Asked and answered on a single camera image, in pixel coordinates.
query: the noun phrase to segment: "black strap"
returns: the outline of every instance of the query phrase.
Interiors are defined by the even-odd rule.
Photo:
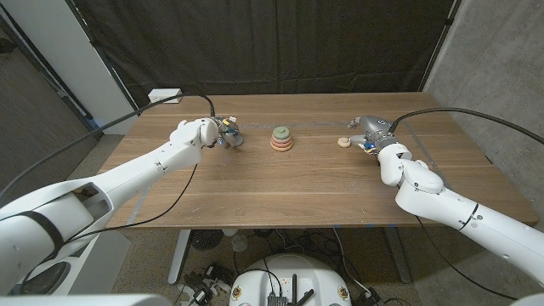
[[[476,207],[474,208],[473,213],[470,215],[470,217],[468,217],[467,222],[465,222],[464,224],[462,224],[462,227],[461,227],[460,229],[458,229],[458,230],[462,230],[462,229],[465,228],[465,226],[467,226],[467,224],[470,222],[470,219],[473,218],[473,215],[474,215],[474,214],[476,213],[476,211],[478,210],[478,206],[479,206],[479,204],[476,203]]]
[[[54,250],[51,254],[49,254],[46,260],[55,258],[57,254],[59,253],[60,248],[65,243],[64,239],[62,238],[62,235],[59,232],[59,229],[57,229],[57,227],[54,226],[54,224],[47,217],[45,217],[39,212],[26,211],[26,212],[18,213],[15,216],[25,216],[25,217],[31,218],[36,223],[40,224],[40,226],[42,226],[42,228],[48,233],[49,237],[54,243]]]

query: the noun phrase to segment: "pink ring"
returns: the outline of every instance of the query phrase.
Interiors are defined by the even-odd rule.
[[[277,142],[274,141],[274,139],[271,139],[270,144],[273,145],[276,148],[286,148],[289,145],[292,145],[292,141],[286,142],[284,144],[278,144]]]

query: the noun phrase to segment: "orange ring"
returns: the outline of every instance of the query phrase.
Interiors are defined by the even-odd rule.
[[[277,150],[278,152],[285,152],[285,151],[290,150],[290,149],[292,148],[292,143],[289,144],[289,146],[286,147],[286,148],[278,148],[278,147],[276,147],[276,146],[274,146],[274,145],[272,144],[272,139],[271,139],[271,140],[270,140],[270,146],[272,147],[272,149]]]

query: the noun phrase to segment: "wooden table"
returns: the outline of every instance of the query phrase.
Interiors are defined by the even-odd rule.
[[[178,205],[145,228],[309,228],[412,226],[417,220],[394,202],[397,189],[382,183],[376,159],[359,147],[337,145],[361,133],[346,125],[356,116],[394,120],[409,111],[438,106],[427,93],[346,93],[212,96],[218,116],[236,116],[244,145],[204,148],[192,183]],[[134,124],[101,171],[168,141],[182,120],[209,116],[206,101],[184,98],[159,105]],[[526,224],[538,216],[480,148],[447,113],[401,123],[398,140],[445,178],[454,191]],[[287,125],[294,146],[270,148],[274,127]],[[167,175],[145,196],[121,207],[108,226],[135,223],[166,210],[192,168]]]

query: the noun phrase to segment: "table leg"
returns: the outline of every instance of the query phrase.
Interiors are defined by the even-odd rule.
[[[388,241],[389,251],[393,255],[394,265],[399,271],[399,279],[404,284],[411,283],[410,270],[406,262],[406,256],[402,244],[400,244],[399,232],[396,227],[383,228],[383,233]]]
[[[173,253],[172,266],[168,274],[168,283],[173,285],[178,282],[179,274],[183,268],[185,255],[189,251],[190,229],[182,229],[179,231],[178,244]]]

